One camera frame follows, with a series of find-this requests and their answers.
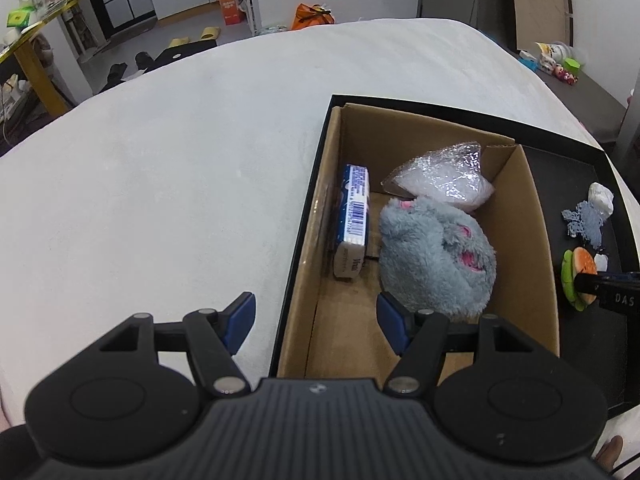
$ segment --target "ribbed black surface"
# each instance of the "ribbed black surface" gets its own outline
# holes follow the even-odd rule
[[[544,469],[502,466],[458,448],[423,407],[370,380],[264,380],[221,400],[182,443],[147,462],[96,470],[49,461],[31,478],[80,479],[558,479],[608,478],[589,460]]]

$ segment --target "table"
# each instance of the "table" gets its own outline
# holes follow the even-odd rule
[[[257,297],[235,357],[268,373],[332,94],[429,102],[597,146],[531,70],[449,20],[257,36],[94,96],[0,164],[0,391],[30,388],[133,312],[157,322]],[[640,206],[619,180],[640,239]],[[161,362],[188,369],[186,359]]]
[[[54,118],[67,113],[69,108],[45,72],[42,63],[40,63],[40,60],[33,49],[31,40],[40,32],[42,27],[77,3],[78,0],[71,0],[63,7],[50,12],[40,22],[28,28],[28,30],[21,35],[19,40],[15,41],[8,49],[3,50],[2,54],[0,54],[0,63],[11,56],[11,54],[15,56],[15,59],[18,60],[24,75],[31,83],[31,87],[38,95],[49,115]]]

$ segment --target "orange box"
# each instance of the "orange box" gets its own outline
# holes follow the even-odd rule
[[[238,2],[236,0],[218,0],[220,3],[220,9],[222,10],[222,17],[225,19],[225,25],[235,25],[242,22],[244,13],[238,9]]]

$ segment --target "yellow table leg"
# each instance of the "yellow table leg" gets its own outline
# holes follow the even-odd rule
[[[49,115],[56,118],[66,114],[69,108],[51,83],[31,46],[31,41],[25,41],[14,55]]]

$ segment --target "bubble wrap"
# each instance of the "bubble wrap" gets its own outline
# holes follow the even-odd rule
[[[471,212],[494,192],[480,173],[480,149],[478,142],[463,142],[427,152],[396,168],[382,187],[391,194],[428,196]]]
[[[562,218],[567,224],[567,232],[571,238],[582,236],[594,249],[602,245],[602,233],[600,228],[604,224],[602,216],[593,205],[587,201],[580,202],[575,211],[565,209],[562,211]]]

